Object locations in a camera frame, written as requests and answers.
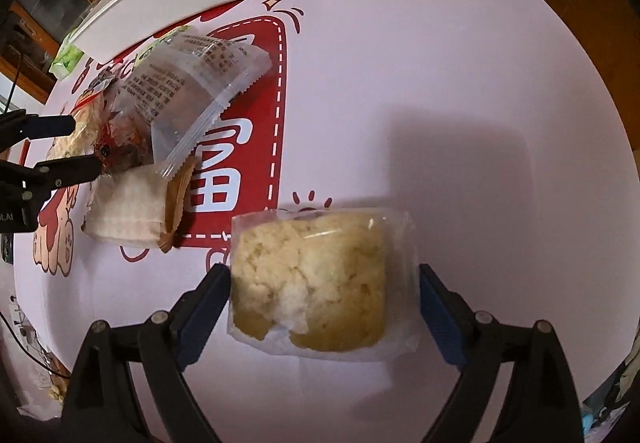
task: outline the transparent snack bag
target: transparent snack bag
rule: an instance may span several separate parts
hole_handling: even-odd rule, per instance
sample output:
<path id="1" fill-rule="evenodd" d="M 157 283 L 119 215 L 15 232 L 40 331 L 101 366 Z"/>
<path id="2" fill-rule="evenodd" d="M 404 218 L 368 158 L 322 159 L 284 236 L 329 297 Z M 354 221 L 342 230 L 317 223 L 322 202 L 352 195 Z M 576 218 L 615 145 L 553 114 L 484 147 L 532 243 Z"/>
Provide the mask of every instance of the transparent snack bag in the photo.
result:
<path id="1" fill-rule="evenodd" d="M 231 100 L 271 68 L 257 46 L 180 32 L 153 48 L 123 87 L 149 124 L 158 174 L 171 179 Z"/>
<path id="2" fill-rule="evenodd" d="M 232 221 L 227 331 L 271 355 L 376 362 L 417 349 L 417 256 L 408 214 L 287 213 Z"/>

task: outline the pink table surface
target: pink table surface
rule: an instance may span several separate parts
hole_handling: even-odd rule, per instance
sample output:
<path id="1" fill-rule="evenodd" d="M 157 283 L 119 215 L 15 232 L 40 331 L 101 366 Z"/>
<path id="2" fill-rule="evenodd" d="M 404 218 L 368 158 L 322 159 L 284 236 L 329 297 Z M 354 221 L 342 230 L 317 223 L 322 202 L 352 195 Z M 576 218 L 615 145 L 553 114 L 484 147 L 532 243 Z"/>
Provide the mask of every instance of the pink table surface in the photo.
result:
<path id="1" fill-rule="evenodd" d="M 18 300 L 62 362 L 93 320 L 137 323 L 196 286 L 224 260 L 233 214 L 371 204 L 412 213 L 421 260 L 472 308 L 553 322 L 580 396 L 626 356 L 638 175 L 604 83 L 544 1 L 245 0 L 191 24 L 267 49 L 274 68 L 198 149 L 183 248 L 143 257 L 87 237 L 85 186 L 63 191 L 37 264 L 42 233 L 16 237 Z M 68 112 L 96 74 L 83 59 L 46 113 Z M 34 142 L 27 164 L 49 146 Z M 186 379 L 228 443 L 418 441 L 457 378 L 427 332 L 416 354 L 354 364 L 266 356 L 225 325 L 226 312 Z"/>

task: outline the red printed design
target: red printed design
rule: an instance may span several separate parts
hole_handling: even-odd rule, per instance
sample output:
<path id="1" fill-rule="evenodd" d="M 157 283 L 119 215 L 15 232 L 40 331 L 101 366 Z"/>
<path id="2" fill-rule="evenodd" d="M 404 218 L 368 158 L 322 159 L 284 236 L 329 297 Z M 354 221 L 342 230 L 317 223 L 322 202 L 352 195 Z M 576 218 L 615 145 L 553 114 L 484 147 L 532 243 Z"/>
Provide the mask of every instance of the red printed design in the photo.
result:
<path id="1" fill-rule="evenodd" d="M 235 22 L 209 35 L 254 44 L 273 62 L 196 147 L 202 164 L 191 179 L 190 207 L 177 243 L 222 249 L 229 245 L 233 216 L 278 205 L 287 44 L 283 22 L 271 16 Z"/>

